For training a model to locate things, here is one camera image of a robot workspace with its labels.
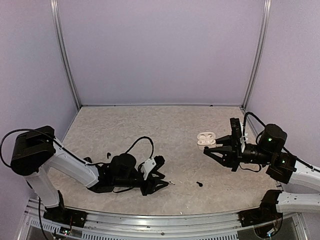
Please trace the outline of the white earbud charging case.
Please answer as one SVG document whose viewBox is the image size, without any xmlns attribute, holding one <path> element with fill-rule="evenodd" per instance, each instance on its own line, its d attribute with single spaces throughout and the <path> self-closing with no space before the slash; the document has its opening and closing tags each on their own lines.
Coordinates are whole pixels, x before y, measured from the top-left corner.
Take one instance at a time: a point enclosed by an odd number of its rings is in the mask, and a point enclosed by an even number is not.
<svg viewBox="0 0 320 240">
<path fill-rule="evenodd" d="M 197 146 L 198 149 L 203 151 L 205 147 L 215 148 L 216 147 L 216 134 L 211 131 L 201 132 L 197 135 Z"/>
</svg>

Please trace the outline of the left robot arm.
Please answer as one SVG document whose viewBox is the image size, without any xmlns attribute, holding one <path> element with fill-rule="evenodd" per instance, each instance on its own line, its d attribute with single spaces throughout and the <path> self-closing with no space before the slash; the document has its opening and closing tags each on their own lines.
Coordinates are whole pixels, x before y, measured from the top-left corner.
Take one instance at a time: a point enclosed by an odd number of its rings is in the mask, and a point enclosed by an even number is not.
<svg viewBox="0 0 320 240">
<path fill-rule="evenodd" d="M 51 126 L 38 129 L 17 129 L 10 168 L 23 176 L 43 205 L 57 221 L 70 218 L 62 194 L 50 181 L 45 167 L 54 168 L 97 194 L 111 193 L 115 188 L 126 192 L 139 188 L 143 196 L 168 186 L 159 169 L 165 164 L 163 156 L 150 156 L 137 165 L 128 151 L 116 155 L 110 162 L 93 163 L 89 157 L 79 158 L 56 138 Z"/>
</svg>

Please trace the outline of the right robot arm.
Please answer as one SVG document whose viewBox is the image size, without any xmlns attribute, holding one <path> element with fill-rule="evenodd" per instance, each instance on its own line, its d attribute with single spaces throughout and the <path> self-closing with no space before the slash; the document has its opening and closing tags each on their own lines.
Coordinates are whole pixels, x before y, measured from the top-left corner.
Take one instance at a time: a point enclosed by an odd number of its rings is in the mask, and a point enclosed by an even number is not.
<svg viewBox="0 0 320 240">
<path fill-rule="evenodd" d="M 231 134 L 216 140 L 217 147 L 205 147 L 203 153 L 224 167 L 237 171 L 241 163 L 267 167 L 266 174 L 283 184 L 305 186 L 320 190 L 320 171 L 285 152 L 287 133 L 276 124 L 267 124 L 257 144 L 245 143 L 239 136 L 239 127 L 234 124 Z M 268 190 L 256 210 L 256 218 L 266 222 L 275 213 L 319 213 L 319 193 L 290 193 Z"/>
</svg>

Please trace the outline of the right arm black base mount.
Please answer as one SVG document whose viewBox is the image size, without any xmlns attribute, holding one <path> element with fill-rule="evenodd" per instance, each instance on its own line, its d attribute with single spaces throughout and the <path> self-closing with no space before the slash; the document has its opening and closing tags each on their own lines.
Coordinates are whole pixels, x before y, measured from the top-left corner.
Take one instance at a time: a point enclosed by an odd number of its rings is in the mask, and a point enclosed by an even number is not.
<svg viewBox="0 0 320 240">
<path fill-rule="evenodd" d="M 259 225 L 262 223 L 281 219 L 283 213 L 277 211 L 276 204 L 281 190 L 268 190 L 263 196 L 259 207 L 238 212 L 238 218 L 242 227 Z"/>
</svg>

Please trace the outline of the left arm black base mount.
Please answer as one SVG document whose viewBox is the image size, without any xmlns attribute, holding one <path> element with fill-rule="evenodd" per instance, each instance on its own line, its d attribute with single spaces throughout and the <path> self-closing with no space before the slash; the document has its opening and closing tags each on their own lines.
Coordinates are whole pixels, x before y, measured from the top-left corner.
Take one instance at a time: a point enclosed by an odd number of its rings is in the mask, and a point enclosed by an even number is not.
<svg viewBox="0 0 320 240">
<path fill-rule="evenodd" d="M 58 190 L 59 203 L 56 207 L 45 207 L 43 217 L 56 223 L 69 225 L 70 227 L 84 228 L 88 213 L 65 207 L 64 199 Z"/>
</svg>

